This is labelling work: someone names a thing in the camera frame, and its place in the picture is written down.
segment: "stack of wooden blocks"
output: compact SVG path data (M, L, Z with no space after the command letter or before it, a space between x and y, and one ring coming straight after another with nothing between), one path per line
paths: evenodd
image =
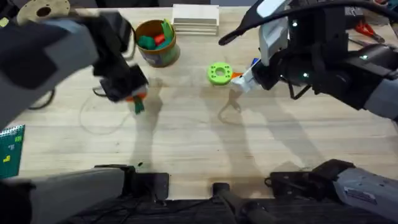
M177 34L218 35L219 6L174 4L172 24Z

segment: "green donut toy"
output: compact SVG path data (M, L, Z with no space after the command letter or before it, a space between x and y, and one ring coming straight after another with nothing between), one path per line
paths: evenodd
M227 63L217 62L207 69L207 78L214 85L226 85L231 81L231 77L232 67Z

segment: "wire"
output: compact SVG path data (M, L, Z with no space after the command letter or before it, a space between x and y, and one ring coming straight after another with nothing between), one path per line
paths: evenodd
M135 204L135 206L130 210L130 212L119 222L119 224L123 224L123 223L125 223L129 218L130 218L130 216L132 215L132 213L137 209L137 207L140 205L142 203L142 199L140 199L136 204Z
M204 201L201 201L201 202L198 202L198 203L195 203L195 204L193 204L193 205L186 206L186 207L178 208L178 209L176 209L176 210L174 210L174 211L168 211L168 212L151 212L151 213L145 213L145 212L137 211L136 213L137 213L138 215L166 215L166 214L174 214L174 213L178 213L178 212L181 212L181 211L184 211L184 210L188 210L188 209L191 209L191 208L195 208L195 207L197 207L197 206L199 206L199 205L203 205L203 204L205 204L205 203L211 202L212 200L213 200L213 198L209 198L208 200L204 200Z
M40 106L31 106L28 109L29 110L41 110L41 109L47 107L48 105L50 105L52 103L52 101L54 100L54 97L55 97L55 89L50 91L50 96L49 96L48 100L44 104L42 104Z
M97 92L98 90L103 90L103 89L102 89L101 86L97 86L97 87L94 87L94 88L93 88L93 93L94 93L96 96L99 96L99 97L106 97L106 94L105 94L105 93L98 93L98 92Z
M231 207L228 205L228 202L221 196L218 196L218 198L222 201L222 203L225 206L225 209L227 210L228 216L230 217L230 219L232 219L232 223L233 224L237 224L236 219L235 219L235 215L234 212L232 211Z
M131 52L130 56L124 58L127 61L130 61L130 60L134 59L134 55L136 54L137 41L138 41L137 40L136 31L132 27L131 27L131 30L132 30L132 35L134 37L134 44L132 46L132 52Z
M220 45L226 45L230 43L232 40L237 38L239 35L243 35L246 31L249 29L255 28L259 25L263 25L265 23L268 23L270 21L274 21L276 19L280 19L286 16L291 16L293 14L300 14L300 13L306 13L306 12L311 12L317 9L326 9L326 8L332 8L332 7L345 7L345 6L351 6L351 7L362 7L365 8L369 11L378 13L382 16L388 17L394 21L398 21L398 13L389 10L385 7L379 6L377 4L374 4L372 2L366 2L366 1L345 1L345 0L339 0L339 1L328 1L328 2L321 2L321 3L316 3L316 4L311 4L309 6L303 6L303 7L298 7L294 9L288 9L284 10L282 12L278 12L275 14L272 14L270 16L267 16L263 18L262 20L258 22L253 22L252 24L245 25L242 27L238 27L236 30L230 32L229 34L226 34L224 37L222 37L219 41L218 44Z

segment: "green game board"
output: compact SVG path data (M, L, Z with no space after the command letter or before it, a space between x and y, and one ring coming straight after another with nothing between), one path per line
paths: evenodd
M18 175L24 132L25 125L0 132L0 179Z

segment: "wooden table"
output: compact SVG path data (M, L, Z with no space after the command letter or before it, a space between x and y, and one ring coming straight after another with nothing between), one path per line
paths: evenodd
M26 124L21 175L131 164L139 172L168 172L170 198L209 197L211 184L220 181L244 197L269 197L263 181L270 172L311 169L333 158L398 178L398 138L388 119L326 95L291 100L283 83L240 97L229 86L210 85L210 64L226 62L243 72L259 56L257 29L218 45L247 9L222 7L219 37L178 36L181 56L170 67L152 68L137 53L150 83L139 116L127 103L96 97L91 68L71 75L48 108L26 111L12 123ZM172 15L171 8L119 11L134 27ZM375 30L398 44L390 27Z

